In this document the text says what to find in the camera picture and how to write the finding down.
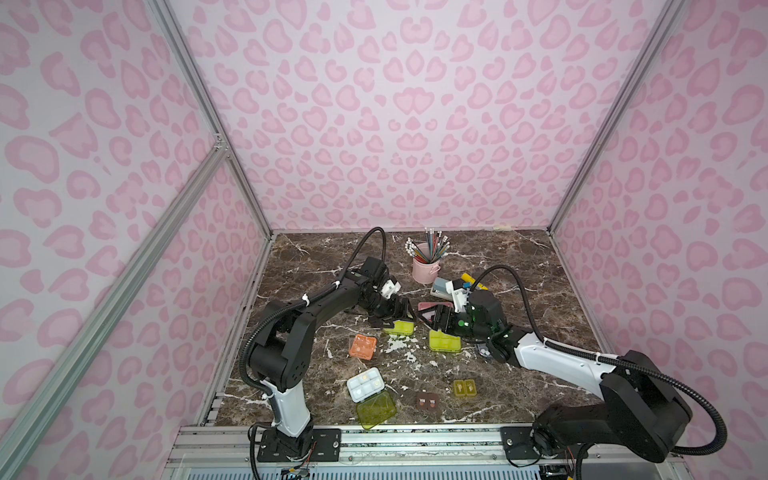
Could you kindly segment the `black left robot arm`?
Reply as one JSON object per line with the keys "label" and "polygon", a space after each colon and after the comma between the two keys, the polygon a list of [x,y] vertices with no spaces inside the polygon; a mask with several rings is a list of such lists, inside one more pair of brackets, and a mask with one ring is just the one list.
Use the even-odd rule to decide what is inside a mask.
{"label": "black left robot arm", "polygon": [[241,380],[268,395],[273,428],[297,440],[312,432],[303,379],[309,369],[316,331],[337,314],[359,308],[375,328],[391,329],[411,316],[410,300],[381,259],[369,257],[321,291],[292,303],[273,301],[241,347]]}

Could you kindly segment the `grey blue stapler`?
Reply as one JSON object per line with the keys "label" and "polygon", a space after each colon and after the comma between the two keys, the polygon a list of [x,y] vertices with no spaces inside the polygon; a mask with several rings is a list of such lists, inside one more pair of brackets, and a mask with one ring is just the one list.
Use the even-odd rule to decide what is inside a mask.
{"label": "grey blue stapler", "polygon": [[437,277],[431,287],[430,295],[447,301],[453,299],[453,281]]}

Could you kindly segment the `green pillbox front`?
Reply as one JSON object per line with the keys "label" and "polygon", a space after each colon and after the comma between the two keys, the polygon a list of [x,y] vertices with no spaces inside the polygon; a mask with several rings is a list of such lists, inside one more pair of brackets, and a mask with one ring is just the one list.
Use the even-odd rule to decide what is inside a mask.
{"label": "green pillbox front", "polygon": [[356,405],[358,423],[364,430],[385,423],[397,414],[397,407],[378,368],[365,370],[346,381]]}

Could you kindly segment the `pink red rectangular pillbox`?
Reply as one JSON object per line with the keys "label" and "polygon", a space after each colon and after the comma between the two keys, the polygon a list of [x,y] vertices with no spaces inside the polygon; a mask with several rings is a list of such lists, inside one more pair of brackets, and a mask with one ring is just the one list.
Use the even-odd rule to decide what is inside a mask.
{"label": "pink red rectangular pillbox", "polygon": [[417,305],[417,311],[424,317],[434,314],[435,307],[438,305],[444,305],[444,302],[419,302]]}

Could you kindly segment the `small yellow pillbox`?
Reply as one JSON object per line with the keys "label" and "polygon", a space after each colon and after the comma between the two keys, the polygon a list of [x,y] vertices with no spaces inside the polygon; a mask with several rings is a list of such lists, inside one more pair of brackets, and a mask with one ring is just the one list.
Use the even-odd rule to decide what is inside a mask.
{"label": "small yellow pillbox", "polygon": [[453,395],[457,398],[472,398],[477,396],[477,386],[474,379],[459,379],[452,383]]}

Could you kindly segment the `pink pencil cup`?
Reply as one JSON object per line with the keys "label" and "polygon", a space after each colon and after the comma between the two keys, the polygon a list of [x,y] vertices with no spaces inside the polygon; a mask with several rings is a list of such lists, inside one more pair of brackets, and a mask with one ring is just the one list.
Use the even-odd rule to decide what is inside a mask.
{"label": "pink pencil cup", "polygon": [[432,284],[441,269],[440,260],[436,257],[429,243],[418,243],[411,248],[412,277],[422,285]]}

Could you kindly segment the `pencils in cup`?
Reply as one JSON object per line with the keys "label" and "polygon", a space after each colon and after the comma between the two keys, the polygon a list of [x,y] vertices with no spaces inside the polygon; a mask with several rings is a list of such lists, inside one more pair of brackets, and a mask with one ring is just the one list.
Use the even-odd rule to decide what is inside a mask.
{"label": "pencils in cup", "polygon": [[451,247],[450,239],[440,230],[427,229],[424,232],[424,240],[417,242],[407,238],[405,251],[417,263],[435,264],[443,259]]}

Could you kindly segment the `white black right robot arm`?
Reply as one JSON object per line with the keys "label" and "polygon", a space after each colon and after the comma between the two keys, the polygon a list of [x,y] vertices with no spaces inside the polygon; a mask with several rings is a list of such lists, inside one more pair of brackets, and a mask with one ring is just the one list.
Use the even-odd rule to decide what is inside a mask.
{"label": "white black right robot arm", "polygon": [[543,457],[583,444],[611,444],[660,463],[691,420],[690,407],[672,385],[645,375],[655,368],[647,356],[631,352],[619,367],[616,356],[601,362],[595,353],[542,341],[532,329],[509,323],[487,290],[472,292],[459,308],[437,304],[417,315],[434,331],[479,344],[496,361],[546,373],[598,397],[592,405],[552,405],[537,416],[529,443]]}

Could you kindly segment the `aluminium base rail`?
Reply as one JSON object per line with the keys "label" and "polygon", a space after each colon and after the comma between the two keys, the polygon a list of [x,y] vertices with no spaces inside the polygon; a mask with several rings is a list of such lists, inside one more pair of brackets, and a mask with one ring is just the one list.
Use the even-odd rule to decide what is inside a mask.
{"label": "aluminium base rail", "polygon": [[338,426],[308,462],[276,462],[259,428],[185,427],[164,479],[567,479],[576,448],[538,457],[523,424]]}

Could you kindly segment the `small orange pillbox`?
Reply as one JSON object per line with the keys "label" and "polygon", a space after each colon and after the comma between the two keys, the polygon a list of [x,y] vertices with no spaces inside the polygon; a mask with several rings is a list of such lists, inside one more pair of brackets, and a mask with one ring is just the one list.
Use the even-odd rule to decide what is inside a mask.
{"label": "small orange pillbox", "polygon": [[373,336],[356,334],[349,345],[350,357],[370,361],[376,351],[378,339]]}

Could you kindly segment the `small dark red pillbox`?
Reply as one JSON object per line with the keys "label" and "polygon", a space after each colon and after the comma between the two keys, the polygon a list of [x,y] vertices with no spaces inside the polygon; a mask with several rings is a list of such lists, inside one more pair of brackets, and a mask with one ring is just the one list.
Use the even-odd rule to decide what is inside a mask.
{"label": "small dark red pillbox", "polygon": [[440,407],[439,395],[431,392],[417,392],[415,406],[418,410],[436,411]]}

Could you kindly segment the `yellow glue stick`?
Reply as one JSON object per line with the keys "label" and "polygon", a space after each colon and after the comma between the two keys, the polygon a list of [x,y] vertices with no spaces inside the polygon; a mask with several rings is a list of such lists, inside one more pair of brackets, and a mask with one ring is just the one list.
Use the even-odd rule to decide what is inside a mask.
{"label": "yellow glue stick", "polygon": [[[463,287],[465,289],[470,289],[476,283],[476,279],[474,277],[472,277],[471,275],[469,275],[468,273],[463,273],[461,275],[461,280],[462,280],[462,283],[463,283]],[[477,285],[477,289],[486,290],[487,287],[485,285],[483,285],[482,283],[479,283]]]}

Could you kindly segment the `green pillbox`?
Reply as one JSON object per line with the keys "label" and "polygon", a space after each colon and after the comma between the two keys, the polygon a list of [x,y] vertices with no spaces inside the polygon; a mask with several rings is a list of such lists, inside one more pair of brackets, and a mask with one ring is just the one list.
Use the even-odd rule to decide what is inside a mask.
{"label": "green pillbox", "polygon": [[458,336],[431,330],[428,335],[429,349],[440,353],[458,353],[462,350],[462,340]]}
{"label": "green pillbox", "polygon": [[378,368],[365,370],[346,381],[356,405],[358,423],[364,430],[385,423],[397,414],[397,407]]}
{"label": "green pillbox", "polygon": [[397,320],[392,327],[384,328],[383,331],[388,335],[410,337],[414,334],[415,324],[410,321]]}

